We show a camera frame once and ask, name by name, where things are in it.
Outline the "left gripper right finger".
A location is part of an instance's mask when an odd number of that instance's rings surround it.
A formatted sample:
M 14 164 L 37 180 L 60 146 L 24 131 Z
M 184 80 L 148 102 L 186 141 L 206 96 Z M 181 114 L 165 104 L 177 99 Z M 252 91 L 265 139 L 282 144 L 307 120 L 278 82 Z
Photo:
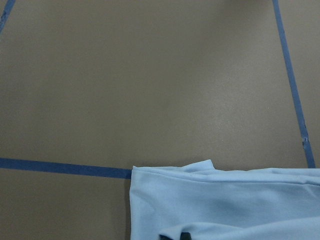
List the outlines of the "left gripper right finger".
M 189 232 L 182 232 L 180 234 L 180 240 L 192 240 L 191 234 Z

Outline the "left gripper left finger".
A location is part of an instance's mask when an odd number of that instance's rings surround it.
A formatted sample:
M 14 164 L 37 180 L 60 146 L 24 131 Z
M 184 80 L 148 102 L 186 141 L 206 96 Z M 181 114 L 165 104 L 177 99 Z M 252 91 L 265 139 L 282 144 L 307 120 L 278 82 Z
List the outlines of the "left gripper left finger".
M 170 240 L 170 238 L 164 235 L 160 235 L 159 240 Z

